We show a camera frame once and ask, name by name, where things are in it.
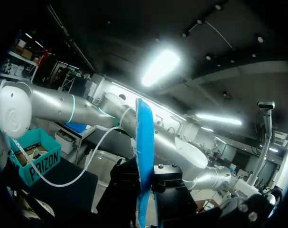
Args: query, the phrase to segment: screw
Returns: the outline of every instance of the screw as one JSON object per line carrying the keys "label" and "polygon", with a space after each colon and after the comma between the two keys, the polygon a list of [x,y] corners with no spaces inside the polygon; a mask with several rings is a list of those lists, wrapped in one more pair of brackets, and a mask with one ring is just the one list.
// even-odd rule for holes
{"label": "screw", "polygon": [[248,211],[248,206],[247,206],[246,204],[241,204],[241,205],[239,206],[239,210],[240,210],[241,212],[246,212],[246,211]]}
{"label": "screw", "polygon": [[256,212],[250,212],[248,215],[248,219],[250,220],[250,222],[254,222],[255,220],[257,220],[258,218],[258,214]]}

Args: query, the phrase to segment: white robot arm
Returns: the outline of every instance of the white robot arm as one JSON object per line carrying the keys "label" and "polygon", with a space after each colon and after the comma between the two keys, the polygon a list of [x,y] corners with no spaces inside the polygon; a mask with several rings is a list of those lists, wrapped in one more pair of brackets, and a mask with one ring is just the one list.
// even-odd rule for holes
{"label": "white robot arm", "polygon": [[[31,117],[111,128],[115,119],[132,138],[136,133],[136,112],[114,94],[106,94],[99,108],[68,93],[42,88],[30,82],[5,82],[0,85],[0,130],[11,137],[22,136]],[[179,165],[188,189],[216,189],[230,182],[226,167],[207,167],[207,158],[196,147],[154,124],[155,154]],[[6,165],[7,151],[0,133],[0,165]]]}

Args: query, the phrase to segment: black table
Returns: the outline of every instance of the black table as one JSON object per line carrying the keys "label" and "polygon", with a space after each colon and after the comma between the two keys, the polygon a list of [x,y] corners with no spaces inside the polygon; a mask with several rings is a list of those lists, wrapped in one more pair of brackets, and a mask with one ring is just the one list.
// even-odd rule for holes
{"label": "black table", "polygon": [[[7,166],[12,166],[8,159]],[[53,167],[44,177],[54,184],[65,184],[77,177],[83,169],[61,158],[59,164]],[[56,188],[39,179],[31,187],[25,185],[19,175],[16,175],[19,186],[36,199],[47,203],[56,218],[71,218],[75,214],[91,212],[98,176],[85,172],[75,183],[62,188]]]}

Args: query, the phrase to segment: white cable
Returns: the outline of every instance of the white cable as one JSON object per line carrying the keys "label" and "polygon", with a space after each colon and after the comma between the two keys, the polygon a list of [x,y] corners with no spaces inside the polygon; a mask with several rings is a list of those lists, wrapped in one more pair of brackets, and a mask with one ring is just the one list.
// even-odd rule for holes
{"label": "white cable", "polygon": [[213,27],[210,23],[208,23],[207,21],[205,21],[205,23],[207,25],[209,25],[210,27],[212,27],[214,29],[214,31],[216,31],[222,38],[223,40],[225,40],[225,42],[229,45],[229,47],[232,49],[232,46],[230,45],[230,43],[225,39],[225,37],[215,28]]}
{"label": "white cable", "polygon": [[121,115],[121,119],[120,119],[120,128],[121,128],[121,123],[123,122],[123,119],[124,119],[126,113],[127,113],[130,109],[132,109],[132,108],[131,108],[131,107],[127,108],[127,109],[123,112],[123,115]]}
{"label": "white cable", "polygon": [[[32,165],[32,167],[34,168],[34,170],[37,172],[37,174],[40,176],[41,179],[43,179],[47,184],[53,186],[53,187],[58,187],[58,188],[61,188],[61,187],[66,187],[70,184],[73,184],[74,182],[76,182],[84,173],[85,171],[88,169],[88,166],[93,158],[93,156],[95,155],[95,152],[97,151],[98,147],[101,145],[102,141],[104,140],[104,138],[107,136],[107,134],[109,134],[110,131],[114,130],[114,129],[119,129],[119,127],[113,127],[113,128],[110,128],[103,136],[102,138],[100,139],[100,141],[98,142],[98,144],[96,145],[86,167],[83,169],[83,171],[72,181],[66,183],[66,184],[54,184],[54,183],[51,183],[50,181],[48,181],[46,178],[44,178],[44,176],[38,171],[38,169],[36,168],[35,164],[33,163],[33,161],[30,162],[30,164]],[[19,142],[17,142],[16,139],[13,139],[13,142],[17,145],[17,147],[20,149],[20,151],[22,152],[22,154],[26,157],[27,161],[29,161],[28,159],[28,155],[27,153],[24,151],[24,149],[21,147],[21,145],[19,144]]]}

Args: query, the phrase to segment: white bin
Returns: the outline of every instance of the white bin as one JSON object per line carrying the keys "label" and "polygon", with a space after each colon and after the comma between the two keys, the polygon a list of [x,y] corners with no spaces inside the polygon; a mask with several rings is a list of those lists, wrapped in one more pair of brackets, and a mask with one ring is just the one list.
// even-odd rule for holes
{"label": "white bin", "polygon": [[55,140],[61,144],[62,152],[69,154],[73,150],[75,141],[68,142],[66,139],[58,135],[58,132],[55,133]]}

